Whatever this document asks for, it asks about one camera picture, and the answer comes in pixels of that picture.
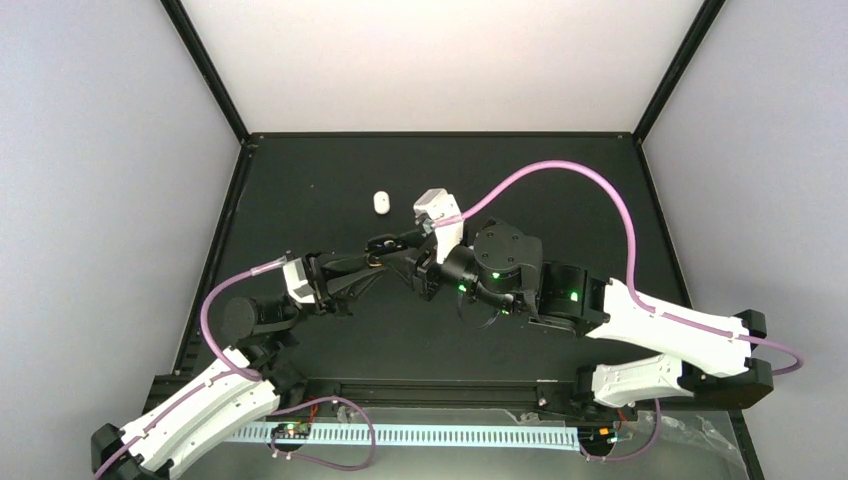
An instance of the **black table surface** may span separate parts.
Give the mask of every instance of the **black table surface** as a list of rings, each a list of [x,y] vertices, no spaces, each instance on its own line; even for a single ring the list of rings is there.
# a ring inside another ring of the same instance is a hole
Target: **black table surface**
[[[256,148],[226,240],[218,278],[280,257],[311,251],[361,252],[368,238],[412,227],[412,204],[428,188],[453,193],[471,207],[516,169],[540,160],[572,160],[606,177],[621,193],[637,235],[637,288],[680,303],[673,253],[652,201],[650,184],[629,134],[316,134],[254,137]],[[373,210],[388,192],[391,212]],[[624,227],[593,182],[561,170],[532,174],[470,220],[471,231],[495,216],[542,239],[545,258],[624,279]],[[212,307],[220,338],[227,298],[279,293],[280,273],[225,291]],[[502,316],[490,328],[464,325],[456,293],[443,289],[423,302],[386,276],[352,305],[351,317],[315,317],[294,334],[295,365],[311,378],[438,381],[573,381],[582,365],[621,363],[651,353],[612,341],[573,339]],[[475,306],[466,320],[484,321]],[[212,360],[204,349],[197,367]]]

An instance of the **white wall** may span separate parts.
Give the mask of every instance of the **white wall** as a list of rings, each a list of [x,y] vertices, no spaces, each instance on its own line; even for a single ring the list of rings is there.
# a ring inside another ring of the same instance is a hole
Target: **white wall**
[[[0,7],[0,476],[89,479],[140,413],[237,152],[159,2]]]
[[[186,0],[250,131],[632,131],[701,0]]]
[[[727,2],[646,143],[695,306],[761,309],[806,353],[746,413],[767,478],[845,477],[847,23],[838,0]]]

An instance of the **white pill-shaped object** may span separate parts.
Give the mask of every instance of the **white pill-shaped object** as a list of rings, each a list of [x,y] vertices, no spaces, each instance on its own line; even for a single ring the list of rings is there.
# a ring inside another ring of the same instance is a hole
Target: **white pill-shaped object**
[[[380,190],[374,194],[374,211],[380,215],[389,213],[389,194]]]

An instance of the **led strip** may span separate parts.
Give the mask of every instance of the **led strip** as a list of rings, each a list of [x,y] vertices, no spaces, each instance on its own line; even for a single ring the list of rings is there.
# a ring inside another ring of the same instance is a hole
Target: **led strip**
[[[252,422],[233,434],[227,442],[270,443],[277,422]],[[377,445],[404,447],[498,447],[543,448],[578,451],[577,429],[569,427],[491,427],[468,425],[388,425],[376,424]],[[288,435],[278,444],[369,445],[364,424],[315,423],[308,438]]]

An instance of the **robotic arm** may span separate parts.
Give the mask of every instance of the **robotic arm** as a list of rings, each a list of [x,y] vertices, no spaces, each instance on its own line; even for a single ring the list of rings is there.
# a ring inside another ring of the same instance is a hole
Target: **robotic arm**
[[[288,361],[291,330],[312,315],[350,315],[350,303],[380,277],[400,278],[422,300],[448,286],[496,315],[526,316],[532,325],[578,337],[627,342],[659,355],[622,365],[593,365],[578,373],[572,402],[619,408],[680,397],[692,408],[737,409],[773,389],[771,366],[751,358],[740,335],[765,338],[765,318],[752,310],[733,317],[696,312],[639,294],[626,285],[560,262],[544,261],[542,242],[499,220],[473,237],[443,189],[414,206],[415,228],[382,235],[356,255],[311,253],[282,264],[286,291],[272,298],[236,298],[224,312],[224,355],[258,374],[252,381],[216,360],[176,395],[120,429],[92,436],[92,469],[114,479],[176,479],[237,429],[303,400],[307,379]],[[726,338],[668,320],[692,319],[733,333]]]

